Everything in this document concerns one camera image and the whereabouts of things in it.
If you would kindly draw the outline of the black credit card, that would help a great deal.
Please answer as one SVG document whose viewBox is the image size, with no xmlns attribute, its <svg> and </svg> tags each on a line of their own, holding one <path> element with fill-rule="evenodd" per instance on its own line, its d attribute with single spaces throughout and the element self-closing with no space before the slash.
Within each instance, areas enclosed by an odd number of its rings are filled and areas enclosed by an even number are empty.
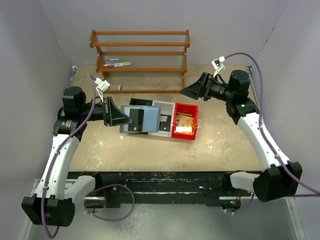
<svg viewBox="0 0 320 240">
<path fill-rule="evenodd" d="M 144 110 L 131 108 L 129 118 L 132 122 L 128 125 L 129 132 L 141 132 L 143 128 Z"/>
</svg>

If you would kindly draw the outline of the grey card holder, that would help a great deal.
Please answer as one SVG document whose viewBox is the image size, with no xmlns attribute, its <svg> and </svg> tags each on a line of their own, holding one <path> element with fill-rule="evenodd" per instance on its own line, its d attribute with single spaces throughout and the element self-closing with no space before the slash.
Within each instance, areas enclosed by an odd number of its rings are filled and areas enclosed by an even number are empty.
<svg viewBox="0 0 320 240">
<path fill-rule="evenodd" d="M 120 133 L 146 134 L 159 131 L 161 108 L 147 105 L 122 105 L 121 110 L 132 120 L 121 125 Z"/>
</svg>

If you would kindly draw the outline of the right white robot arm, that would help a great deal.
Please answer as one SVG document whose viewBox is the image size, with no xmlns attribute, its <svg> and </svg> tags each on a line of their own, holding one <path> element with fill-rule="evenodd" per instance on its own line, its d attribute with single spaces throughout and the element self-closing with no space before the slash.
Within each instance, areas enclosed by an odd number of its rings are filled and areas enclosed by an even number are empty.
<svg viewBox="0 0 320 240">
<path fill-rule="evenodd" d="M 182 89 L 180 94 L 194 100 L 215 98 L 224 101 L 227 114 L 245 134 L 258 157 L 261 174 L 245 171 L 226 174 L 222 183 L 226 195 L 233 196 L 239 190 L 245 190 L 254 193 L 263 203 L 294 196 L 298 183 L 293 178 L 300 179 L 302 166 L 298 162 L 291 162 L 274 141 L 268 144 L 264 139 L 268 131 L 259 122 L 260 110 L 249 98 L 249 87 L 249 74 L 243 70 L 232 71 L 228 82 L 220 75 L 203 72 L 195 83 Z"/>
</svg>

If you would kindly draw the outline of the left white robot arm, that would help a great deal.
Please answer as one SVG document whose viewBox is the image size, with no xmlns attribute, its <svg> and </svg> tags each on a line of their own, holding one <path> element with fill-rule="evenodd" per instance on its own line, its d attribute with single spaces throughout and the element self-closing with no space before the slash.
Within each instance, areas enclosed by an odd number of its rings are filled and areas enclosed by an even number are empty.
<svg viewBox="0 0 320 240">
<path fill-rule="evenodd" d="M 78 86 L 63 91 L 63 106 L 53 125 L 51 152 L 44 173 L 32 196 L 23 198 L 21 207 L 34 225 L 68 227 L 75 216 L 76 205 L 86 195 L 103 191 L 99 173 L 83 173 L 66 188 L 71 161 L 80 145 L 88 121 L 103 121 L 105 126 L 132 123 L 111 97 L 100 103 L 87 102 Z"/>
</svg>

